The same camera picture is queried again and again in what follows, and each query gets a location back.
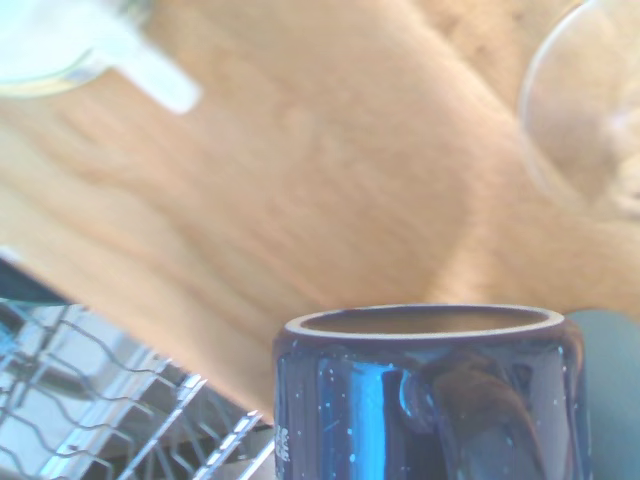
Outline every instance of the mug rim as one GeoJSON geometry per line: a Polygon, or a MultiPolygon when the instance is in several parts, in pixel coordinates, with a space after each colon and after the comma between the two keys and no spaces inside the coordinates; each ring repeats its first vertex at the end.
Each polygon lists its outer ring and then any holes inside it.
{"type": "Polygon", "coordinates": [[[312,313],[309,315],[303,315],[301,317],[294,318],[287,322],[284,329],[289,333],[306,335],[311,337],[320,338],[334,338],[334,339],[360,339],[360,340],[427,340],[427,339],[452,339],[452,338],[477,338],[477,337],[490,337],[490,336],[502,336],[508,334],[518,334],[534,332],[538,330],[545,330],[551,327],[560,325],[566,320],[566,317],[561,313],[554,312],[545,308],[527,307],[523,305],[509,305],[509,304],[475,304],[475,303],[406,303],[406,304],[388,304],[388,305],[372,305],[368,307],[356,307],[348,309],[336,309],[326,312],[312,313]],[[469,309],[476,308],[490,312],[491,310],[501,311],[514,311],[514,312],[528,312],[533,314],[542,315],[546,318],[539,322],[532,322],[530,324],[520,325],[517,327],[505,327],[505,328],[493,328],[486,330],[468,330],[461,332],[427,332],[427,333],[346,333],[337,332],[331,330],[316,330],[312,328],[306,328],[304,323],[310,320],[321,319],[323,317],[330,317],[341,313],[350,312],[370,312],[377,310],[397,310],[400,308],[416,308],[424,311],[428,310],[451,310],[456,309],[469,309]]]}

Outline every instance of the glass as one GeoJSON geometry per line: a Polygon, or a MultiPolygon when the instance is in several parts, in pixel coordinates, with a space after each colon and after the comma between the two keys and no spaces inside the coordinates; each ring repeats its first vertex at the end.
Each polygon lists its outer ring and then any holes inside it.
{"type": "Polygon", "coordinates": [[[547,37],[526,73],[526,161],[557,202],[640,218],[640,3],[591,0],[547,37]]]}
{"type": "Polygon", "coordinates": [[[172,112],[187,112],[200,87],[140,33],[150,10],[150,0],[0,2],[0,95],[60,93],[113,67],[172,112]]]}

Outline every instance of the wooden table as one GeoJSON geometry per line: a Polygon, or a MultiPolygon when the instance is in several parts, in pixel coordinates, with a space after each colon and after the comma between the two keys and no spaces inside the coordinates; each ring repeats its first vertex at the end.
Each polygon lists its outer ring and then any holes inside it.
{"type": "Polygon", "coordinates": [[[513,106],[552,0],[158,2],[205,87],[184,117],[115,74],[0,102],[0,244],[270,411],[290,318],[389,302],[640,313],[640,238],[560,211],[513,106]]]}

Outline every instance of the wine glass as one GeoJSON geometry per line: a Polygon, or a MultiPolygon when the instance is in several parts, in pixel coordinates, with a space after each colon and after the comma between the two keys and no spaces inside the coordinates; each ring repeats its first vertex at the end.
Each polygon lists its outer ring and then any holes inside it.
{"type": "Polygon", "coordinates": [[[589,0],[547,37],[526,72],[526,162],[556,201],[640,220],[640,2],[589,0]]]}

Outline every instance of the mug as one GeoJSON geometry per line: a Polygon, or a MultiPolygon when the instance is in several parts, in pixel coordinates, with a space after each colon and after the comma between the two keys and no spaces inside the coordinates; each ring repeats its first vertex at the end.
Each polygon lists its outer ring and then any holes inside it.
{"type": "Polygon", "coordinates": [[[562,315],[392,305],[274,342],[280,480],[588,480],[584,344],[562,315]]]}

